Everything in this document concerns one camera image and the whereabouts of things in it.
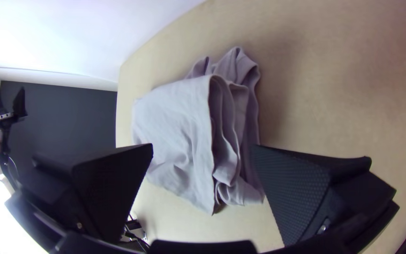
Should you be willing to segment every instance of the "gray cloth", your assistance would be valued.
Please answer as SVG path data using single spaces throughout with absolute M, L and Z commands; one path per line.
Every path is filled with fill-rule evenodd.
M 186 79 L 160 86 L 133 107 L 133 141 L 152 143 L 146 179 L 212 214 L 220 202 L 262 203 L 248 160 L 259 143 L 258 65 L 241 48 L 198 61 Z

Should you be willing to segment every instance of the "black cable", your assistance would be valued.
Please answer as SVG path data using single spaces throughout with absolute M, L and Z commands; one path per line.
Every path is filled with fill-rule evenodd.
M 148 247 L 148 249 L 150 249 L 150 245 L 149 245 L 147 242 L 145 242 L 143 239 L 137 237 L 137 236 L 134 235 L 133 233 L 131 233 L 131 232 L 129 232 L 129 231 L 128 231 L 128 232 L 125 232 L 125 236 L 127 236 L 127 237 L 129 237 L 129 238 L 132 238 L 132 239 L 136 239 L 136 240 L 138 240 L 138 241 L 141 241 L 143 244 L 145 244 L 145 246 Z

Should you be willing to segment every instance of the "towel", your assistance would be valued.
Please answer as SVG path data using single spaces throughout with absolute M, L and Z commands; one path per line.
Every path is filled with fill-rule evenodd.
M 133 141 L 152 143 L 146 179 L 213 214 L 221 203 L 258 204 L 264 191 L 250 166 L 259 144 L 258 65 L 241 48 L 206 57 L 184 80 L 153 89 L 133 106 Z

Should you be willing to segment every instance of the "beige floor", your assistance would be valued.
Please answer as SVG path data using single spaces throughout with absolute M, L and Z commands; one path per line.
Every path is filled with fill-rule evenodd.
M 394 253 L 406 238 L 406 0 L 208 1 L 163 29 L 121 67 L 117 146 L 130 145 L 131 105 L 182 78 L 192 63 L 242 46 L 260 65 L 262 144 L 373 159 L 400 211 L 365 253 Z M 133 211 L 150 239 L 251 239 L 282 247 L 268 203 L 210 217 L 143 183 Z

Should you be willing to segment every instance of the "dark gray wall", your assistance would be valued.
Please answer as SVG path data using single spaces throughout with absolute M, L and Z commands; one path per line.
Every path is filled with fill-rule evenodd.
M 57 157 L 115 147 L 116 92 L 2 81 L 7 110 L 21 87 L 28 117 L 12 126 L 9 137 L 20 174 L 32 168 L 36 152 Z

